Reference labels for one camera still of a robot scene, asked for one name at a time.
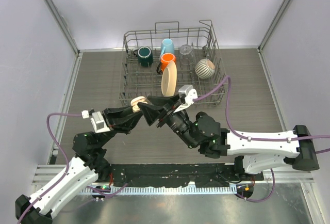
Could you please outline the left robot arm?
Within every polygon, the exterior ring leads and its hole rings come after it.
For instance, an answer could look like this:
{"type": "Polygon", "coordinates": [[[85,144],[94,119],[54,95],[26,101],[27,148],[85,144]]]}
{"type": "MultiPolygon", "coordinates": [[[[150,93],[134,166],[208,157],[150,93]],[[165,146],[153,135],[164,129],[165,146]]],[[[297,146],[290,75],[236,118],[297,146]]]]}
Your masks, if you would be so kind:
{"type": "Polygon", "coordinates": [[[142,112],[133,107],[83,110],[74,117],[90,119],[93,131],[74,136],[75,156],[65,160],[65,168],[31,196],[21,195],[15,201],[18,223],[52,223],[58,212],[82,189],[94,182],[105,182],[111,165],[104,158],[103,146],[116,134],[129,134],[142,112]]]}

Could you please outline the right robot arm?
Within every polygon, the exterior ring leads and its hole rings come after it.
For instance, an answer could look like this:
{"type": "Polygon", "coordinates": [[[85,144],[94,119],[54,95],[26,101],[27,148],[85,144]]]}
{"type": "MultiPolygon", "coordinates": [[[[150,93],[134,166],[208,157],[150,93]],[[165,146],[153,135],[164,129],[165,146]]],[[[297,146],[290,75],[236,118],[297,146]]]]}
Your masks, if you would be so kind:
{"type": "Polygon", "coordinates": [[[222,128],[205,112],[199,112],[194,122],[186,109],[195,102],[192,96],[153,97],[149,103],[138,102],[148,125],[167,125],[189,149],[209,158],[235,156],[233,174],[245,180],[264,170],[291,166],[294,170],[318,170],[319,163],[307,128],[297,125],[292,131],[280,133],[246,133],[222,128]]]}

